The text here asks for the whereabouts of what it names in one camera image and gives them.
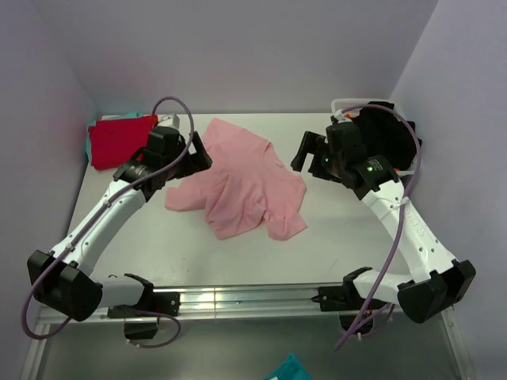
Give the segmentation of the pink t-shirt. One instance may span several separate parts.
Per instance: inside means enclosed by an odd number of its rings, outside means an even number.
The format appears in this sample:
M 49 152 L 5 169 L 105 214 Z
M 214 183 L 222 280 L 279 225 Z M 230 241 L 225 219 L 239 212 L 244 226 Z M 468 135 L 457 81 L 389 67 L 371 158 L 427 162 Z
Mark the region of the pink t-shirt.
M 204 211 L 205 222 L 219 240 L 262 223 L 277 241 L 287 241 L 307 228 L 299 214 L 306 184 L 289 172 L 269 140 L 215 118 L 202 142 L 211 168 L 168 188 L 167 210 Z

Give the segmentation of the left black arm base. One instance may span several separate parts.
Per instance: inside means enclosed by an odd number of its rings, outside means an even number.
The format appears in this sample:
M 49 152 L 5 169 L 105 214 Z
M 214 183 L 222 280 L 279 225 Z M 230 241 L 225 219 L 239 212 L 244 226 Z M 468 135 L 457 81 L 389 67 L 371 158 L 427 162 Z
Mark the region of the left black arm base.
M 136 317 L 154 317 L 153 322 L 124 323 L 124 336 L 130 343 L 139 344 L 141 347 L 167 345 L 173 343 L 181 333 L 181 323 L 177 319 L 181 294 L 176 291 L 154 292 L 147 296 L 146 300 L 140 301 L 135 306 L 114 306 L 108 308 L 109 319 L 132 319 Z M 176 325 L 176 332 L 165 343 L 146 344 L 145 340 L 153 340 L 159 330 L 161 320 L 171 320 Z

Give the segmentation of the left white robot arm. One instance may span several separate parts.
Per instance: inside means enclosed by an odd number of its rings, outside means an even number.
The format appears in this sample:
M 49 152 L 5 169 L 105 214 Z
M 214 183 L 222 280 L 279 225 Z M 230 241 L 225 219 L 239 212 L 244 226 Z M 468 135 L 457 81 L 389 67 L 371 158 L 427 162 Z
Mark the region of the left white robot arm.
M 209 169 L 197 132 L 185 139 L 172 127 L 155 127 L 147 144 L 115 172 L 102 199 L 77 227 L 50 252 L 28 259 L 34 298 L 75 321 L 102 307 L 126 306 L 136 316 L 153 310 L 153 284 L 133 274 L 92 279 L 101 254 L 122 226 L 167 181 Z

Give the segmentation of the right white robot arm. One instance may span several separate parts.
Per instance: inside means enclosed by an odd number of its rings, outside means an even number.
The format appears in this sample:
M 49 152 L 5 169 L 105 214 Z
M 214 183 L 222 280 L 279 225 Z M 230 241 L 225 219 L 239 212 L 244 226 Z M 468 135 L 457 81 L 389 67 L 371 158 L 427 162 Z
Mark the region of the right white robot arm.
M 389 161 L 368 155 L 357 125 L 335 122 L 324 135 L 305 132 L 292 169 L 301 171 L 307 155 L 313 157 L 308 169 L 313 177 L 344 185 L 369 207 L 409 269 L 408 275 L 357 269 L 344 277 L 333 302 L 353 309 L 370 298 L 393 303 L 421 324 L 463 299 L 476 275 L 475 267 L 468 260 L 457 260 L 441 244 L 410 202 L 406 186 Z

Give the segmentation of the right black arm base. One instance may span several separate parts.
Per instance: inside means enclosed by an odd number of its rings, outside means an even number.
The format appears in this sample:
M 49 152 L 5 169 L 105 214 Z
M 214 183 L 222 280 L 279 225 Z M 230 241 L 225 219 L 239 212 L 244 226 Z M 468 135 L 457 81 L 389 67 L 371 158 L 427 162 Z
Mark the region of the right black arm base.
M 346 331 L 364 303 L 349 285 L 319 287 L 311 301 L 318 303 L 322 312 L 338 312 L 341 328 Z

